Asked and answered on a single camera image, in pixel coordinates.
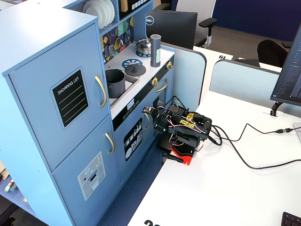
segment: wall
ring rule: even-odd
[[[216,0],[217,26],[292,41],[301,22],[300,0]]]

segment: computer monitor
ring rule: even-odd
[[[300,26],[270,99],[301,106]]]
[[[162,42],[193,49],[198,13],[153,10],[146,16],[146,34]]]

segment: white plate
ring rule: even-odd
[[[97,16],[99,29],[104,28],[105,12],[104,12],[102,5],[98,1],[95,1],[95,0],[87,1],[83,7],[83,13]]]
[[[105,14],[105,23],[104,23],[104,26],[108,26],[109,24],[109,21],[110,21],[110,16],[111,16],[111,12],[110,12],[110,9],[109,9],[109,6],[107,5],[107,3],[105,3],[104,0],[97,0],[103,7],[104,9],[104,14]]]
[[[114,10],[114,5],[110,0],[104,0],[105,3],[107,3],[107,5],[109,6],[110,9],[110,21],[109,24],[113,22],[113,19],[115,17],[115,10]]]

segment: gray pot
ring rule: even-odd
[[[149,55],[151,54],[151,41],[149,39],[142,39],[136,43],[139,53]]]
[[[109,98],[118,98],[126,91],[126,79],[122,70],[110,69],[105,71]]]

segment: monitor screen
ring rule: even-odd
[[[271,100],[301,106],[301,29],[278,78]]]

